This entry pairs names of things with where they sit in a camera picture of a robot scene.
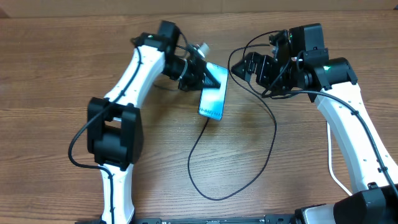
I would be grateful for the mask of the blue Galaxy smartphone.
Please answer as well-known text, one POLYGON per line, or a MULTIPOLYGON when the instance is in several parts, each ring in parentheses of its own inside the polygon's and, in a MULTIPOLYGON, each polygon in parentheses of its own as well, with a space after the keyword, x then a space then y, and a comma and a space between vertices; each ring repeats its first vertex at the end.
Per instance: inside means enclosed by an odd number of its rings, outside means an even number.
POLYGON ((219 88, 204 88, 201 91, 198 113, 207 118, 220 121, 223 117, 228 70, 210 62, 206 64, 206 68, 221 85, 219 88))

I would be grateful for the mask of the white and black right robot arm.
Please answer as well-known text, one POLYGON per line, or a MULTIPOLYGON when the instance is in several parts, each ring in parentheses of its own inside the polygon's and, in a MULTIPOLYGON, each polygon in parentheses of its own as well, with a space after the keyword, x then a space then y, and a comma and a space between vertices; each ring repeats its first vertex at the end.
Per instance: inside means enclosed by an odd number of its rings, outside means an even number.
POLYGON ((345 159, 351 194, 333 204, 299 208, 291 223, 396 223, 397 163, 371 121, 347 59, 330 58, 321 24, 269 33, 271 55, 245 52, 232 66, 255 80, 263 98, 306 94, 325 117, 345 159))

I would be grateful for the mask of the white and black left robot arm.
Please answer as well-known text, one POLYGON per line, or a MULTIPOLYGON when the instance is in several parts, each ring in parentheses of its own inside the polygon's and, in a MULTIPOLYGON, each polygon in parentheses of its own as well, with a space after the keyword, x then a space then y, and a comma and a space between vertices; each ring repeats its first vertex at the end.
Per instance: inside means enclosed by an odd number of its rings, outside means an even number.
POLYGON ((176 55, 181 35, 175 23, 162 21, 157 33, 132 38, 127 69, 103 98, 90 100, 87 122, 71 140, 70 162, 101 172, 104 209, 97 223, 134 222, 132 172, 144 145, 141 108, 159 75, 176 81, 179 90, 199 90, 200 115, 215 120, 223 115, 227 69, 205 60, 209 51, 205 43, 187 45, 187 56, 176 55))

